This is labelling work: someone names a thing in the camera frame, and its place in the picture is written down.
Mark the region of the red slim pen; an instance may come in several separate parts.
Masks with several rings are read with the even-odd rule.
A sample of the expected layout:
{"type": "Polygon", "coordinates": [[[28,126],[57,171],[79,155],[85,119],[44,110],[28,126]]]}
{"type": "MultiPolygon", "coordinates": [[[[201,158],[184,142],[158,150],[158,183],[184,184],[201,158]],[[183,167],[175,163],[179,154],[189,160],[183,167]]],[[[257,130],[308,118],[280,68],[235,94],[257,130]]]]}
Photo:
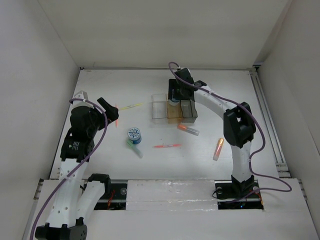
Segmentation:
{"type": "Polygon", "coordinates": [[[118,119],[115,121],[115,127],[118,128],[118,126],[119,126],[119,117],[118,117],[118,119]]]}

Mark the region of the yellow slim pen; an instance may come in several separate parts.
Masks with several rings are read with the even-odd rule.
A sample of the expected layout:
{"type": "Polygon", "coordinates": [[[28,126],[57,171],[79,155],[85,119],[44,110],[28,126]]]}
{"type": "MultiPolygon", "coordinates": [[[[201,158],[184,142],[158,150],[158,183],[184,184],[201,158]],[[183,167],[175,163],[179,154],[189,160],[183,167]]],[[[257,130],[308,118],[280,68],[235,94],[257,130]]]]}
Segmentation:
{"type": "Polygon", "coordinates": [[[125,107],[121,107],[119,110],[120,111],[123,111],[123,110],[128,110],[128,109],[131,109],[131,108],[135,108],[135,107],[139,107],[143,105],[143,103],[136,103],[136,104],[132,104],[132,105],[128,105],[128,106],[125,106],[125,107]]]}

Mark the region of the blue cleaning gel jar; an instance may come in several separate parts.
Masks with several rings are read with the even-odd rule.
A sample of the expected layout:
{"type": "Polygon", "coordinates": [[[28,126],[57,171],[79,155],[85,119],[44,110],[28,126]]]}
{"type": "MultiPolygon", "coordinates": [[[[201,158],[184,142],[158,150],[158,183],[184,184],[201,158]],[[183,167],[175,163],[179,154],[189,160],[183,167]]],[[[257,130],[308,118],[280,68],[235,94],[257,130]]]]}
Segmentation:
{"type": "Polygon", "coordinates": [[[141,131],[137,127],[131,127],[127,132],[127,136],[134,145],[137,145],[142,141],[141,131]]]}

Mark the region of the orange cap highlighter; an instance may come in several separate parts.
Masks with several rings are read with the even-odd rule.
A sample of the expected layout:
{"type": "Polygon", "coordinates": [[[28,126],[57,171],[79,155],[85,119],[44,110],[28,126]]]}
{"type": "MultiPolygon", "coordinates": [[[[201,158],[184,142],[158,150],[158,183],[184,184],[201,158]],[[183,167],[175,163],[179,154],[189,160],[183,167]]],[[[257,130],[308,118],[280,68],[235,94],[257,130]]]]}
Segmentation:
{"type": "Polygon", "coordinates": [[[186,133],[192,134],[194,136],[199,136],[200,132],[194,128],[191,128],[189,126],[183,125],[183,124],[179,124],[177,126],[177,128],[181,131],[184,131],[186,133]]]}

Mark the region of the green cap highlighter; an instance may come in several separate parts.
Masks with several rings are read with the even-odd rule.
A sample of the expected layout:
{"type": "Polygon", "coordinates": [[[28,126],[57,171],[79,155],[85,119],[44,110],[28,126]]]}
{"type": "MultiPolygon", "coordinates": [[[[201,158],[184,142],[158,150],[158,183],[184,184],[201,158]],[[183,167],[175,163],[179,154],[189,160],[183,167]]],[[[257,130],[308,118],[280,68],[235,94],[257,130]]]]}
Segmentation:
{"type": "Polygon", "coordinates": [[[143,153],[136,147],[130,139],[126,140],[127,145],[135,152],[139,158],[143,158],[143,153]]]}

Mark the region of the pink slim pen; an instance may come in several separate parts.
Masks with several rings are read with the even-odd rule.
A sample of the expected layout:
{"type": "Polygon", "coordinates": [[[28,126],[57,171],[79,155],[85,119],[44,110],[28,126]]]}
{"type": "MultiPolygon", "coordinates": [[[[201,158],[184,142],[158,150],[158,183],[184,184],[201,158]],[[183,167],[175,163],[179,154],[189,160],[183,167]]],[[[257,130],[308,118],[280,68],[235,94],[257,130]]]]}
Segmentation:
{"type": "Polygon", "coordinates": [[[155,145],[152,148],[154,149],[163,149],[163,148],[178,148],[181,147],[182,144],[180,143],[175,143],[175,144],[162,144],[162,145],[155,145]]]}

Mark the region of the yellow-orange cap highlighter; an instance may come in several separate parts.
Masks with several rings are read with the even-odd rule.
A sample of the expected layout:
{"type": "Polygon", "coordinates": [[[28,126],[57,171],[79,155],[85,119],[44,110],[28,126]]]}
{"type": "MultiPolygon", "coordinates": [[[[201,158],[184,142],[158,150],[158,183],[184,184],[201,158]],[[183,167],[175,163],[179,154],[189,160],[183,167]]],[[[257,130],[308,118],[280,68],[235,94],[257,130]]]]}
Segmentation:
{"type": "Polygon", "coordinates": [[[222,150],[223,145],[224,145],[224,139],[223,139],[223,138],[220,138],[220,139],[217,141],[217,145],[216,145],[216,148],[215,148],[213,157],[212,157],[212,159],[213,159],[214,161],[218,161],[218,159],[219,159],[219,157],[220,157],[220,154],[221,154],[221,150],[222,150]]]}

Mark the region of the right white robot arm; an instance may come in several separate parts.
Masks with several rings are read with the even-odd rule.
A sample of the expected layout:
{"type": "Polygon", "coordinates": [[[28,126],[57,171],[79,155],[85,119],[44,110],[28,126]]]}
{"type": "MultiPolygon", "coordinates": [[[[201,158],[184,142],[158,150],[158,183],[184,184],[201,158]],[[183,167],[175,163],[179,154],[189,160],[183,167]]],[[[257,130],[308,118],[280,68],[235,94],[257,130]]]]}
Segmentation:
{"type": "Polygon", "coordinates": [[[169,80],[170,101],[192,100],[201,104],[223,120],[223,136],[231,146],[233,169],[231,174],[231,202],[249,196],[254,185],[251,170],[251,145],[256,132],[250,106],[217,95],[205,82],[194,81],[188,68],[171,70],[175,79],[169,80]]]}

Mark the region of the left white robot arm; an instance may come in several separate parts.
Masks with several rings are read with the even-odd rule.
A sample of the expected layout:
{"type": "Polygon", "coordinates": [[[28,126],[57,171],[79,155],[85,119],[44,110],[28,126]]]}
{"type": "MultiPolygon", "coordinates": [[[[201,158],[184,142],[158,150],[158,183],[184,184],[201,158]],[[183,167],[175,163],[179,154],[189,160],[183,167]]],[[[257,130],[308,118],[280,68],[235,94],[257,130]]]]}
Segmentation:
{"type": "Polygon", "coordinates": [[[60,152],[59,183],[35,217],[31,240],[85,240],[86,225],[100,198],[111,194],[111,179],[107,174],[93,173],[86,186],[83,175],[90,157],[102,143],[94,138],[98,131],[104,136],[107,127],[119,118],[119,110],[102,97],[97,103],[79,91],[71,104],[70,128],[60,152]]]}

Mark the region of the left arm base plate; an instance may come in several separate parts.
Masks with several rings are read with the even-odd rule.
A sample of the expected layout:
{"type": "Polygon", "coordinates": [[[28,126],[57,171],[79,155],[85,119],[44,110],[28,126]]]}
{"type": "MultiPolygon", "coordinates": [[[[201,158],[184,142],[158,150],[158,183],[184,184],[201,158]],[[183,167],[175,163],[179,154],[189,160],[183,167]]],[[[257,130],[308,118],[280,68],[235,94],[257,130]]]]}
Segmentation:
{"type": "Polygon", "coordinates": [[[111,183],[110,193],[105,193],[94,207],[96,211],[122,211],[126,210],[128,183],[111,183]]]}

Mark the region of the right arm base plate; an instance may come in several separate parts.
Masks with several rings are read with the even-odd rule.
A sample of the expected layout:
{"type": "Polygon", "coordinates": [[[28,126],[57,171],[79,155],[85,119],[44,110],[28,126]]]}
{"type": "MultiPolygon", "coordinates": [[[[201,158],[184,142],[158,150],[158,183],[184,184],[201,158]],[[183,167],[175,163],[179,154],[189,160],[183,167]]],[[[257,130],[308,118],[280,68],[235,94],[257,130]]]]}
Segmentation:
{"type": "Polygon", "coordinates": [[[236,193],[232,188],[231,180],[217,180],[212,197],[217,200],[218,210],[263,210],[264,204],[260,193],[254,193],[253,189],[259,187],[255,180],[244,193],[236,193]]]}

